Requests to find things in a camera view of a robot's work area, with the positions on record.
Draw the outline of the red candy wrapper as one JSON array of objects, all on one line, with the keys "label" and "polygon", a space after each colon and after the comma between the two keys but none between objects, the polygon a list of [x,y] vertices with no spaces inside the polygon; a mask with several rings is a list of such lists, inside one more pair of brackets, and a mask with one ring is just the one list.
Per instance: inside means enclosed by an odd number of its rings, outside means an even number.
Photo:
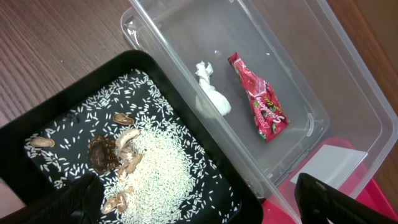
[{"label": "red candy wrapper", "polygon": [[249,100],[254,123],[265,142],[277,137],[290,123],[272,85],[252,72],[237,52],[228,58]]}]

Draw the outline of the rice and food scraps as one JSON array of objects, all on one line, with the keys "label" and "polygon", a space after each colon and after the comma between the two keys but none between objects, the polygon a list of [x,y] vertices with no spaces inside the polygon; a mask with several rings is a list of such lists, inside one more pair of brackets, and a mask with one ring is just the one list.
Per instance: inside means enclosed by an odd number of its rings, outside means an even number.
[{"label": "rice and food scraps", "polygon": [[[118,174],[125,160],[96,165],[90,146],[107,146],[130,125],[139,135],[129,143],[141,160]],[[145,72],[133,69],[24,141],[24,151],[57,189],[85,174],[104,186],[100,223],[227,223],[241,201]]]}]

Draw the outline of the clear plastic bin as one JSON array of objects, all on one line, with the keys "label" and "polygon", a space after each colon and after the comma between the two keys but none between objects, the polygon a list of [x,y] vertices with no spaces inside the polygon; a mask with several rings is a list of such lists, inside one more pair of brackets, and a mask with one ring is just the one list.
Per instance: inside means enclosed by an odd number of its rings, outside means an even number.
[{"label": "clear plastic bin", "polygon": [[[397,142],[395,111],[326,1],[133,1],[121,28],[157,61],[255,195],[274,197],[295,223],[295,198],[278,187],[322,141],[344,138],[355,148],[323,146],[290,181],[306,172],[353,198]],[[228,62],[235,52],[272,85],[290,120],[270,142]],[[225,116],[198,84],[201,61],[231,105]],[[342,190],[360,164],[368,170]]]}]

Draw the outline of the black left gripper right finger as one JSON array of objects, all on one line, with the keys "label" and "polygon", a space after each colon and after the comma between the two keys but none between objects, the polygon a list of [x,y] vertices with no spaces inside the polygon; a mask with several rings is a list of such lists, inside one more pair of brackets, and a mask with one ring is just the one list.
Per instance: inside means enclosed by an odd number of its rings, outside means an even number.
[{"label": "black left gripper right finger", "polygon": [[307,173],[298,175],[294,194],[303,224],[397,224]]}]

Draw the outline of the black tray bin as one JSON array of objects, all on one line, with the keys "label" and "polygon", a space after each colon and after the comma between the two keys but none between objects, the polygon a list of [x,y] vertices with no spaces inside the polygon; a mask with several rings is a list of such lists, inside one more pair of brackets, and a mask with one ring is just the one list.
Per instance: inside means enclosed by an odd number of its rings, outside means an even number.
[{"label": "black tray bin", "polygon": [[[227,223],[262,222],[263,211],[261,204],[235,171],[212,136],[184,102],[179,92],[155,60],[148,54],[137,50],[119,54],[72,86],[1,128],[2,180],[21,198],[25,203],[25,207],[59,190],[49,182],[34,162],[27,157],[24,151],[24,141],[34,131],[66,115],[67,111],[72,107],[96,93],[100,88],[117,79],[117,77],[133,69],[138,69],[148,74],[160,93],[180,117],[183,124],[204,148],[206,155],[215,162],[221,174],[237,193],[241,206]],[[90,146],[88,155],[96,165],[101,165],[105,160],[119,161],[124,159],[125,164],[118,170],[118,174],[122,174],[124,171],[135,168],[141,160],[140,155],[132,150],[132,146],[129,143],[132,138],[139,135],[139,130],[134,128],[133,119],[124,114],[114,115],[113,119],[119,124],[130,125],[130,130],[123,132],[115,140],[113,144],[114,151],[109,151],[107,146]]]}]

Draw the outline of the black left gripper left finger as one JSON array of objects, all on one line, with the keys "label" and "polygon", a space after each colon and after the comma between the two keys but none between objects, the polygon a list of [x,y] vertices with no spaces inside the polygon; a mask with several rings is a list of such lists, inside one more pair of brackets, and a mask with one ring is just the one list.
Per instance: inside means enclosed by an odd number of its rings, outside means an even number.
[{"label": "black left gripper left finger", "polygon": [[1,224],[98,223],[104,186],[85,174],[49,196],[1,218]]}]

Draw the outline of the white tissue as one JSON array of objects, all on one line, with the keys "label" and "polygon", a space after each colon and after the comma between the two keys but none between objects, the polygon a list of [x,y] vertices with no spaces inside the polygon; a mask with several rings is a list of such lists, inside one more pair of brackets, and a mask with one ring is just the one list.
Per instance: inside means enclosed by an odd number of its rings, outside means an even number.
[{"label": "white tissue", "polygon": [[195,74],[198,76],[198,84],[210,101],[215,105],[216,109],[221,113],[221,115],[227,115],[231,111],[231,105],[229,101],[210,83],[210,76],[213,74],[213,67],[211,63],[205,63],[204,61],[201,61],[200,63],[196,64],[196,68],[197,71]]}]

